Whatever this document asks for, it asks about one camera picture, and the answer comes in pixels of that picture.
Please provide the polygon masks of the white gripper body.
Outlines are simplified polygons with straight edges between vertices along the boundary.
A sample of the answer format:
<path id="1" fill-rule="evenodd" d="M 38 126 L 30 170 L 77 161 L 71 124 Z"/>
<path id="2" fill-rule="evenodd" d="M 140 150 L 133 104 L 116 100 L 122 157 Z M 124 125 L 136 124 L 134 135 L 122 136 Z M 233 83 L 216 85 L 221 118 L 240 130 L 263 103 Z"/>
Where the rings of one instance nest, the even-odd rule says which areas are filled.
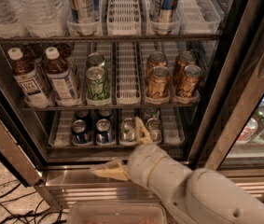
<path id="1" fill-rule="evenodd" d="M 128 159 L 132 182 L 150 190 L 175 190 L 191 174 L 185 165 L 172 159 L 157 145 L 141 145 Z"/>

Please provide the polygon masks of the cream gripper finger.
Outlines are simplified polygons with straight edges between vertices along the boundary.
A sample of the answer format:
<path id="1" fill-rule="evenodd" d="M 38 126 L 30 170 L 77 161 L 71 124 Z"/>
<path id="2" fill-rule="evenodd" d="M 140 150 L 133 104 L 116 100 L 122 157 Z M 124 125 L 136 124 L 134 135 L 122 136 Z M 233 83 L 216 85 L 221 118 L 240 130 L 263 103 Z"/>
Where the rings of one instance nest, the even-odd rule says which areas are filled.
<path id="1" fill-rule="evenodd" d="M 120 181 L 128 181 L 130 179 L 126 165 L 122 160 L 113 160 L 104 164 L 95 165 L 90 168 L 90 172 L 99 177 Z"/>
<path id="2" fill-rule="evenodd" d="M 152 139 L 150 137 L 149 131 L 147 130 L 145 124 L 139 117 L 135 118 L 135 126 L 138 143 L 140 145 L 151 144 Z"/>

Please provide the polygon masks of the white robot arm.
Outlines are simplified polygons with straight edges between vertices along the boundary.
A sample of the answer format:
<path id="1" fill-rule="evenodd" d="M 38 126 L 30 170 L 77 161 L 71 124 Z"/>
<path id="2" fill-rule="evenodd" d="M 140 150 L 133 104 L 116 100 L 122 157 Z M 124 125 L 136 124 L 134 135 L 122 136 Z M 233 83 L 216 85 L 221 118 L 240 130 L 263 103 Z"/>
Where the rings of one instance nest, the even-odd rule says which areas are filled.
<path id="1" fill-rule="evenodd" d="M 155 193 L 178 224 L 264 224 L 264 203 L 220 173 L 194 171 L 153 144 L 140 118 L 135 119 L 140 146 L 124 164 L 117 159 L 90 171 L 127 181 Z"/>

